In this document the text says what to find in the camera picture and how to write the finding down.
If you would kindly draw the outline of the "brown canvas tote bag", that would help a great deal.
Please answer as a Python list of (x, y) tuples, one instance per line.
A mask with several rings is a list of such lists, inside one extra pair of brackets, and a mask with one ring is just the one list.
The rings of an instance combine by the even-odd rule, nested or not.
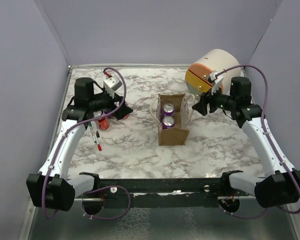
[(149, 106), (149, 113), (158, 128), (159, 146), (182, 146), (190, 133), (193, 115), (191, 106), (196, 102), (193, 94), (159, 94)]

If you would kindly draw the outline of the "red cola can front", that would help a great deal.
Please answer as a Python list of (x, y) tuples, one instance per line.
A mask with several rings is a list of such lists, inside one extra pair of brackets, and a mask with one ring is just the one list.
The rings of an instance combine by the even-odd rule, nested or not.
[[(104, 116), (104, 112), (102, 110), (101, 111), (96, 111), (94, 113), (95, 118), (102, 117), (102, 116)], [(110, 124), (109, 124), (108, 119), (106, 117), (102, 117), (98, 120), (95, 120), (95, 124), (102, 131), (105, 131), (110, 127)]]

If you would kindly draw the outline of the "purple Fanta can front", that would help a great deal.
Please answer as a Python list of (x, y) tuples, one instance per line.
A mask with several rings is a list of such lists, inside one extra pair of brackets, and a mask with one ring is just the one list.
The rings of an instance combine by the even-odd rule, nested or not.
[(163, 119), (165, 117), (173, 117), (174, 114), (175, 114), (175, 107), (173, 104), (166, 103), (163, 105), (162, 111), (161, 111), (161, 119)]

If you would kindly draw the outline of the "purple fanta can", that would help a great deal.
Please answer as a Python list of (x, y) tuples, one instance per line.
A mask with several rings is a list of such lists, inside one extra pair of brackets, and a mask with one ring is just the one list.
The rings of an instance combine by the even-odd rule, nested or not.
[(163, 105), (162, 111), (161, 111), (161, 119), (163, 119), (165, 117), (173, 117), (174, 114), (175, 114), (175, 107), (173, 104), (166, 103)]
[(162, 119), (161, 124), (162, 124), (162, 129), (163, 130), (171, 129), (175, 126), (175, 120), (172, 116), (165, 116)]

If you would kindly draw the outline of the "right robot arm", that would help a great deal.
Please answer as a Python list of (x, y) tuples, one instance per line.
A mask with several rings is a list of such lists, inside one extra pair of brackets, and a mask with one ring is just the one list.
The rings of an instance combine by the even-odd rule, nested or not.
[(230, 112), (255, 149), (264, 171), (264, 178), (240, 170), (224, 172), (220, 191), (230, 196), (237, 190), (254, 196), (263, 208), (300, 202), (300, 170), (285, 157), (268, 126), (262, 108), (252, 103), (252, 83), (246, 77), (234, 77), (230, 93), (223, 94), (215, 84), (200, 96), (192, 109), (205, 116), (217, 109)]

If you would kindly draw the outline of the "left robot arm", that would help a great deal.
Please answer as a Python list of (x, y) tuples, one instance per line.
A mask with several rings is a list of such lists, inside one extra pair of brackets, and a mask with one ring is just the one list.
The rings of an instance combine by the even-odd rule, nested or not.
[(126, 106), (125, 96), (116, 91), (125, 86), (122, 78), (108, 77), (103, 81), (100, 93), (94, 92), (95, 81), (89, 77), (76, 79), (74, 96), (61, 115), (57, 139), (38, 173), (26, 179), (32, 203), (36, 207), (69, 211), (76, 197), (87, 194), (93, 198), (101, 190), (98, 176), (81, 173), (72, 179), (68, 172), (77, 145), (86, 132), (90, 121), (96, 121), (96, 112), (109, 111), (121, 120), (133, 110)]

